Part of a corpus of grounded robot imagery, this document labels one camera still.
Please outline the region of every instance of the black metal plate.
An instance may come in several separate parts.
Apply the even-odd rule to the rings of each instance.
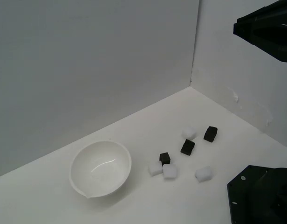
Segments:
[[[272,168],[249,165],[227,185],[232,224],[250,224],[246,211],[246,192]]]

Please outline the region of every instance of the bowl rim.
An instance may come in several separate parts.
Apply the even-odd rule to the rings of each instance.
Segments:
[[[73,182],[72,180],[72,166],[73,166],[73,163],[75,161],[75,159],[77,158],[77,156],[84,150],[86,149],[87,147],[91,146],[91,145],[94,145],[96,143],[99,143],[99,142],[111,142],[111,143],[115,143],[117,145],[119,145],[122,149],[124,149],[124,151],[126,152],[127,156],[128,156],[128,161],[129,161],[129,167],[128,167],[128,172],[125,176],[125,178],[118,184],[116,185],[110,192],[108,193],[105,193],[105,194],[100,194],[100,195],[95,195],[95,196],[90,196],[90,197],[87,197],[85,195],[85,193],[83,191],[81,191]],[[131,171],[131,166],[132,166],[132,159],[131,159],[131,155],[130,155],[130,152],[128,151],[128,149],[122,145],[121,143],[119,142],[116,142],[116,141],[113,141],[113,140],[98,140],[98,141],[94,141],[90,144],[88,144],[87,146],[85,146],[84,148],[82,148],[81,150],[79,150],[79,152],[74,156],[72,162],[71,162],[71,165],[70,165],[70,172],[69,172],[69,181],[71,183],[71,186],[73,187],[74,190],[76,190],[79,194],[85,196],[86,198],[95,198],[95,197],[102,197],[102,196],[106,196],[106,195],[109,195],[113,192],[115,192],[116,190],[118,190],[127,180],[127,178],[129,177],[129,174],[130,174],[130,171]]]

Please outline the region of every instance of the white backdrop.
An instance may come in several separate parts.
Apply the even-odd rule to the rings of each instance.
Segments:
[[[287,146],[287,63],[232,34],[238,18],[273,2],[200,1],[191,85]]]
[[[0,175],[189,86],[197,14],[198,0],[0,0]]]

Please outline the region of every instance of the foam cube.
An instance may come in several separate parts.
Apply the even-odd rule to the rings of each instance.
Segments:
[[[186,155],[191,155],[191,152],[192,152],[194,146],[195,146],[195,143],[193,141],[186,139],[185,143],[183,144],[183,147],[181,149],[181,153],[184,153]]]
[[[198,182],[209,181],[213,178],[213,171],[210,166],[203,167],[195,171],[195,177]]]
[[[161,161],[162,166],[163,164],[170,164],[171,162],[171,158],[170,158],[170,155],[168,155],[168,153],[161,153],[159,160]]]
[[[209,142],[213,142],[217,135],[218,128],[209,126],[207,131],[205,132],[204,140]]]
[[[163,165],[163,176],[164,178],[176,178],[177,177],[177,167],[173,164]]]
[[[187,127],[182,130],[181,135],[184,139],[193,140],[196,137],[196,130],[193,127]]]
[[[149,165],[148,170],[151,176],[156,176],[158,174],[163,173],[161,161],[157,161],[156,163]]]

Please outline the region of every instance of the black cube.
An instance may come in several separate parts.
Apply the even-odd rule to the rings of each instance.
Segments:
[[[168,155],[168,153],[161,153],[159,160],[161,161],[162,166],[163,164],[170,164],[171,162],[171,158],[170,155]]]
[[[186,141],[183,144],[183,147],[181,149],[181,153],[184,153],[185,155],[191,155],[191,152],[192,152],[194,146],[195,146],[195,143],[193,141],[186,139]]]
[[[217,135],[218,128],[209,126],[207,131],[205,132],[204,140],[209,142],[213,142]]]

